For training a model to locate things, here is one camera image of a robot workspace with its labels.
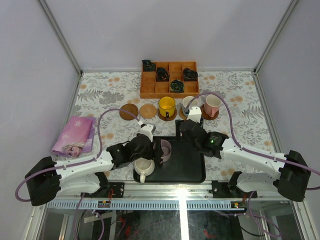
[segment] tray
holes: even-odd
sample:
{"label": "tray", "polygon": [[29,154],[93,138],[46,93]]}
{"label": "tray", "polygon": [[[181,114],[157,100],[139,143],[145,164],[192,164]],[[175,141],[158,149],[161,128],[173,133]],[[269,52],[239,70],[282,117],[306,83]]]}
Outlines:
{"label": "tray", "polygon": [[[163,166],[155,165],[151,175],[145,177],[146,183],[195,183],[206,179],[205,157],[197,152],[191,143],[177,141],[175,136],[160,136],[172,146],[171,158]],[[133,170],[133,178],[140,183],[140,175]]]}
{"label": "tray", "polygon": [[[170,62],[153,62],[158,67],[165,68],[170,74],[169,81],[156,81],[155,71],[143,71],[141,75],[140,98],[141,99],[160,99],[162,97],[172,97],[174,99],[183,99],[187,96],[196,96],[199,92],[199,81],[184,81],[183,70],[189,68],[197,71],[195,61],[170,61]],[[179,79],[184,83],[184,92],[170,92],[170,83]]]}

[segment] coaster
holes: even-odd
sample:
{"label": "coaster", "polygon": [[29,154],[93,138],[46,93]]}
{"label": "coaster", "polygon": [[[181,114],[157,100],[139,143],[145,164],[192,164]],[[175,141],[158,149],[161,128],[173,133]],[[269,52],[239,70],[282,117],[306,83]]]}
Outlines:
{"label": "coaster", "polygon": [[215,115],[213,117],[211,117],[208,114],[206,114],[205,105],[204,104],[200,107],[200,109],[201,109],[201,112],[202,112],[202,117],[205,120],[215,120],[219,116],[219,110],[215,113]]}
{"label": "coaster", "polygon": [[[128,104],[123,105],[121,107],[121,109],[127,110],[128,112],[132,113],[135,116],[138,116],[138,113],[139,113],[138,107],[132,103],[128,103]],[[133,116],[131,116],[128,113],[125,113],[123,111],[119,111],[119,112],[120,112],[120,117],[124,120],[130,121],[130,120],[135,119]]]}
{"label": "coaster", "polygon": [[140,115],[145,119],[152,119],[156,114],[157,108],[151,103],[147,103],[140,107]]}
{"label": "coaster", "polygon": [[182,109],[182,107],[179,110],[179,116],[180,116],[180,118],[182,118],[182,120],[187,120],[187,117],[184,114],[184,110]]}
{"label": "coaster", "polygon": [[165,118],[164,116],[162,116],[161,114],[160,114],[160,110],[158,109],[158,116],[159,116],[159,118],[161,119],[161,120],[163,120],[163,121],[172,121],[173,119],[175,119],[176,118],[176,116],[177,116],[177,108],[175,108],[175,110],[174,110],[174,114],[171,116],[171,117],[169,117],[169,118]]}

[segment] yellow mug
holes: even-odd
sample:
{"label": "yellow mug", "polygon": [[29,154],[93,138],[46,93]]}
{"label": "yellow mug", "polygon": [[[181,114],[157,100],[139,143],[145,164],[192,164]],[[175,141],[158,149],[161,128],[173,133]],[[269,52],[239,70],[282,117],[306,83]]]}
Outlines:
{"label": "yellow mug", "polygon": [[166,119],[171,118],[175,114],[176,101],[169,96],[164,96],[159,100],[159,111],[161,116]]}

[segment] doll face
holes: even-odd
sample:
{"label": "doll face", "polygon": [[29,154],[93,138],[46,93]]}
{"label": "doll face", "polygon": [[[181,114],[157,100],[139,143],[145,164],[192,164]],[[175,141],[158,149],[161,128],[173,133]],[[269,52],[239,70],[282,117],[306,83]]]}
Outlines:
{"label": "doll face", "polygon": [[82,151],[81,147],[77,146],[71,146],[67,149],[66,154],[72,156],[72,157],[78,157]]}

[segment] wooden organizer box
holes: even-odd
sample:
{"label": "wooden organizer box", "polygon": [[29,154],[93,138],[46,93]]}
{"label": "wooden organizer box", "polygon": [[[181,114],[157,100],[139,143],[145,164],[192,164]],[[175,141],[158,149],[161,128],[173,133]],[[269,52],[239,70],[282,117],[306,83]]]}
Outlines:
{"label": "wooden organizer box", "polygon": [[[189,68],[197,71],[195,61],[170,61],[153,62],[156,64],[156,70],[159,67],[165,68],[170,74],[169,81],[156,81],[155,71],[144,71],[142,67],[140,98],[141,99],[160,99],[163,97],[172,97],[174,99],[183,99],[187,96],[196,96],[199,94],[199,81],[184,81],[183,70]],[[170,83],[179,79],[184,83],[184,92],[170,92]]]}

